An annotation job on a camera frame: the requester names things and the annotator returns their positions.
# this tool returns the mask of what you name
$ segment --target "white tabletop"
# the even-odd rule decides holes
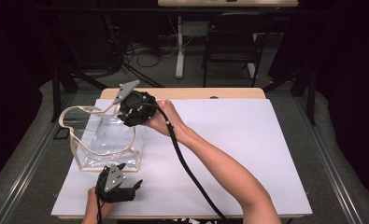
[[[281,217],[312,214],[304,188],[277,122],[266,99],[172,100],[182,118],[211,143],[247,167],[270,193]],[[100,108],[111,100],[98,100]],[[236,200],[180,145],[186,162],[214,204],[227,217],[241,217]],[[114,218],[217,217],[178,161],[171,139],[147,129],[140,169],[125,173],[122,187],[143,179],[132,202],[116,203]],[[87,189],[98,173],[80,172],[73,161],[51,214],[60,218],[83,217]]]
[[[297,7],[297,0],[158,0],[160,7]]]

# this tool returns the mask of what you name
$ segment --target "black chair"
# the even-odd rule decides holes
[[[213,18],[206,33],[206,47],[202,67],[204,87],[206,86],[207,62],[212,63],[254,63],[255,72],[251,87],[254,87],[263,46],[266,37],[274,26],[274,20],[264,13],[226,12]]]

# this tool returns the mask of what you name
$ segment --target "person's left hand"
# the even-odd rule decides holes
[[[96,187],[92,187],[88,189],[88,201],[86,203],[86,211],[85,211],[85,217],[82,220],[82,224],[97,224],[97,198],[95,193]],[[102,207],[102,219],[105,219],[108,215],[109,211],[111,210],[114,203],[103,203],[100,201],[100,205],[103,205]]]

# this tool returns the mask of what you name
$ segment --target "skin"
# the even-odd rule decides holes
[[[179,143],[191,150],[222,187],[238,201],[243,210],[243,223],[281,223],[269,193],[250,171],[188,127],[171,101],[159,101],[158,105],[174,126],[175,136]],[[145,125],[163,135],[170,136],[166,127],[166,121],[160,112],[157,112]],[[221,161],[224,161],[223,167],[220,166]],[[103,217],[107,215],[111,207],[112,204],[105,204],[102,209]],[[92,189],[90,189],[84,221],[86,219],[95,221],[96,215],[97,207],[94,189],[93,193]]]

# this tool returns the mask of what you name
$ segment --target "clear bag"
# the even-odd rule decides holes
[[[105,110],[72,106],[62,112],[59,124],[70,131],[70,147],[80,171],[101,171],[126,163],[123,171],[137,171],[146,127],[127,127],[117,118],[120,105]]]

